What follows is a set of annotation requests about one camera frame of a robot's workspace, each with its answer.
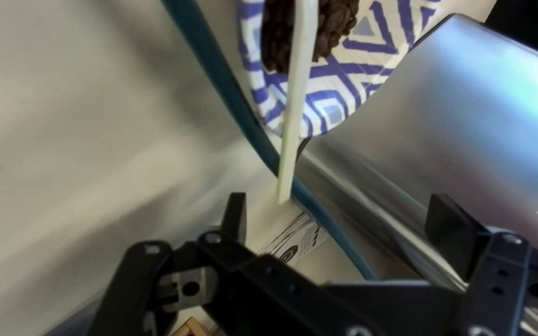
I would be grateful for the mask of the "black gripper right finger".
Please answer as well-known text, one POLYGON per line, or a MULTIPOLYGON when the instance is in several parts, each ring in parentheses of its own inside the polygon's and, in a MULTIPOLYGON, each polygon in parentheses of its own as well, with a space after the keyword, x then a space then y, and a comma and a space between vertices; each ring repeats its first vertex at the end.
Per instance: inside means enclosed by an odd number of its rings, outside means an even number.
POLYGON ((430 198, 425 231, 458 276, 469 282, 492 231, 449 194, 434 194, 430 198))

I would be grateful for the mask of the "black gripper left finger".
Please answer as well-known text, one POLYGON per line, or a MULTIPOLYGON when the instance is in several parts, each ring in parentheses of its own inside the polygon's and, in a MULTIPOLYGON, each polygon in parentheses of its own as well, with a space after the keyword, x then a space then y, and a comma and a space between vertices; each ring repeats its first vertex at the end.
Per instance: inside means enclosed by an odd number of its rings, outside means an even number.
POLYGON ((221 222, 223 231, 238 242, 247 240, 247 194, 232 192, 221 222))

